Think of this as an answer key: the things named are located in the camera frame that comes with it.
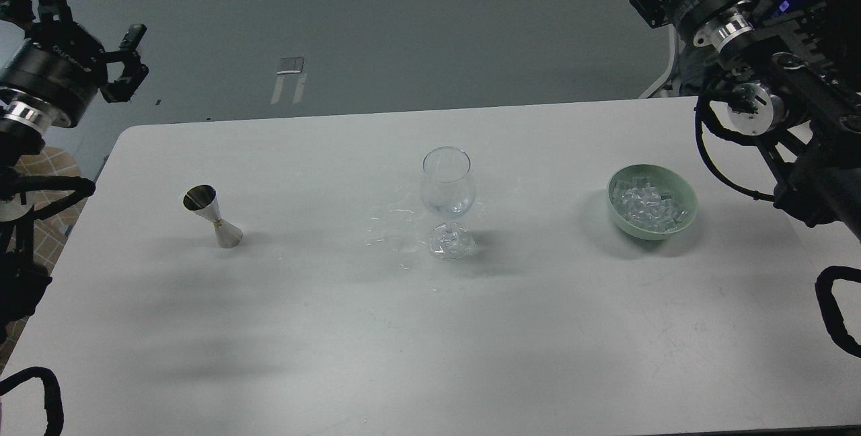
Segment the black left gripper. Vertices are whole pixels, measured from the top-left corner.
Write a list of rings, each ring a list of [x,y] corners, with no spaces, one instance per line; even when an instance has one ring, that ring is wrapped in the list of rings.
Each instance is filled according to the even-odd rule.
[[[35,42],[83,38],[67,0],[2,0],[2,20],[24,32],[24,44],[2,67],[2,102],[14,101],[50,113],[52,125],[74,129],[100,89],[107,103],[126,103],[149,74],[138,47],[145,24],[129,26],[117,50],[99,58],[76,58],[58,44],[46,50]],[[121,64],[119,77],[107,81],[108,64]]]

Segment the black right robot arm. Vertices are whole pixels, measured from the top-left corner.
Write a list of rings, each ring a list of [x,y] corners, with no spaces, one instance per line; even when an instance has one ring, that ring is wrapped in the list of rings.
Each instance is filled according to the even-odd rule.
[[[691,66],[699,156],[724,185],[808,227],[859,234],[859,0],[629,0],[672,26]],[[735,184],[702,135],[756,148],[771,194]]]

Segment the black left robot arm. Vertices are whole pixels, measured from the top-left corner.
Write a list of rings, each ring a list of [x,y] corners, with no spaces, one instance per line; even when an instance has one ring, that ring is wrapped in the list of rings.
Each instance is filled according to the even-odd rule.
[[[73,17],[67,0],[2,0],[2,20],[24,43],[2,68],[2,326],[33,316],[52,277],[35,257],[35,224],[95,193],[83,176],[24,174],[19,160],[45,148],[52,127],[77,126],[96,94],[131,100],[149,73],[138,47],[144,24],[107,50]]]

